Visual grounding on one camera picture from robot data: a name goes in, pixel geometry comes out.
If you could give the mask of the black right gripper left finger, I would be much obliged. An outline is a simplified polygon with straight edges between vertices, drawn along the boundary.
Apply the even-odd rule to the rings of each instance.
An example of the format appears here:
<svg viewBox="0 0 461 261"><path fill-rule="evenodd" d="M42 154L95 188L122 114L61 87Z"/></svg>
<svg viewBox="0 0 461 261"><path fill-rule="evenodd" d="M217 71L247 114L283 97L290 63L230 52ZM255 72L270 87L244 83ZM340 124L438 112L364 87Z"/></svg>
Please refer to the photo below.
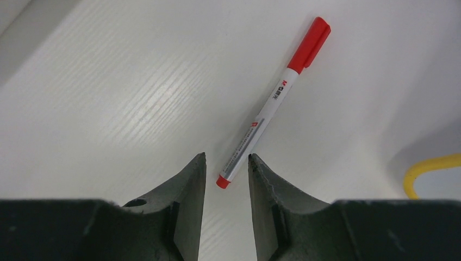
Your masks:
<svg viewBox="0 0 461 261"><path fill-rule="evenodd" d="M1 200L1 260L197 260L206 158L123 206Z"/></svg>

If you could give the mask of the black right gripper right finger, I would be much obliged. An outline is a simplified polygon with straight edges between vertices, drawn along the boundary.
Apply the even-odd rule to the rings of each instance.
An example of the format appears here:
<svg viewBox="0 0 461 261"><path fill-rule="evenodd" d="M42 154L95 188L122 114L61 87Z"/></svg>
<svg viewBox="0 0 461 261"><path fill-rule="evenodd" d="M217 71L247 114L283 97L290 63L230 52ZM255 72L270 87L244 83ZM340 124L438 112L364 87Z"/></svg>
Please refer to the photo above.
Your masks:
<svg viewBox="0 0 461 261"><path fill-rule="evenodd" d="M258 260L460 260L460 202L319 200L248 158Z"/></svg>

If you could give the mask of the yellow framed whiteboard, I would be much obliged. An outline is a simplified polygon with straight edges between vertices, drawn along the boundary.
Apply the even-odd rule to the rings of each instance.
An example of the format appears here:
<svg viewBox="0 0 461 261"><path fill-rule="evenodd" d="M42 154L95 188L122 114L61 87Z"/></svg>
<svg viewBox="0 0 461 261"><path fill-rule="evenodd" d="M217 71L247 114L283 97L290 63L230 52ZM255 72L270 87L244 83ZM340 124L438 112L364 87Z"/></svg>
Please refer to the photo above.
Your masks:
<svg viewBox="0 0 461 261"><path fill-rule="evenodd" d="M403 188L412 200L460 200L460 154L421 161L410 167Z"/></svg>

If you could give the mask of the red capped whiteboard marker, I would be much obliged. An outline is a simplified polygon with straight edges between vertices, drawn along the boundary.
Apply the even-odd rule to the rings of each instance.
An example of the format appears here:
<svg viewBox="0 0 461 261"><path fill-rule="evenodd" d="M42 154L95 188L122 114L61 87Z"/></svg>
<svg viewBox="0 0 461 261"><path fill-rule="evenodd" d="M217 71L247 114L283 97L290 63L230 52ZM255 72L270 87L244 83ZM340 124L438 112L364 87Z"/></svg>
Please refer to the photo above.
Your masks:
<svg viewBox="0 0 461 261"><path fill-rule="evenodd" d="M316 17L298 46L295 54L281 74L271 95L257 114L249 129L223 167L216 181L221 189L226 189L239 172L245 159L251 154L264 130L269 125L284 98L302 71L308 68L331 33L330 25L321 17Z"/></svg>

